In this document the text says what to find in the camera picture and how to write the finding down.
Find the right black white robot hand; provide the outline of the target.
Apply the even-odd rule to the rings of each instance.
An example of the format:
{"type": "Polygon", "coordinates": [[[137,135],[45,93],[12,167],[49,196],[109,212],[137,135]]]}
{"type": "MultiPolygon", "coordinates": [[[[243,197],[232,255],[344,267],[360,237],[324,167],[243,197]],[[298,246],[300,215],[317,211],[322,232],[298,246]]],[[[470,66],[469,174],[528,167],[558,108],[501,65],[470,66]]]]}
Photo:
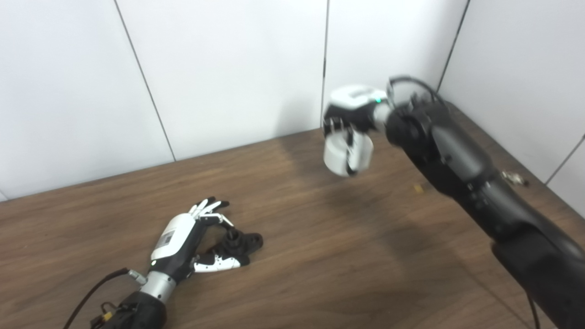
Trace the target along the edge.
{"type": "Polygon", "coordinates": [[[334,90],[322,119],[326,167],[342,177],[368,169],[374,151],[368,134],[384,132],[392,110],[381,89],[353,84],[334,90]]]}

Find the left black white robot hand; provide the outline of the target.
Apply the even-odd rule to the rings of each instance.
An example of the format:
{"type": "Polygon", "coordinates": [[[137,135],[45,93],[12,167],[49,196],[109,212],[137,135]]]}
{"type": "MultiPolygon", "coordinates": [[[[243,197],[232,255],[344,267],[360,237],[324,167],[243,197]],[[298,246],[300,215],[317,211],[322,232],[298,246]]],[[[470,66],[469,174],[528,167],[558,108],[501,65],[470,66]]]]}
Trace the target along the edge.
{"type": "Polygon", "coordinates": [[[196,253],[210,227],[220,226],[226,233],[235,229],[218,211],[228,205],[228,201],[211,196],[171,219],[151,254],[149,271],[163,273],[179,284],[196,272],[226,271],[250,264],[248,255],[234,255],[221,243],[203,254],[196,253]]]}

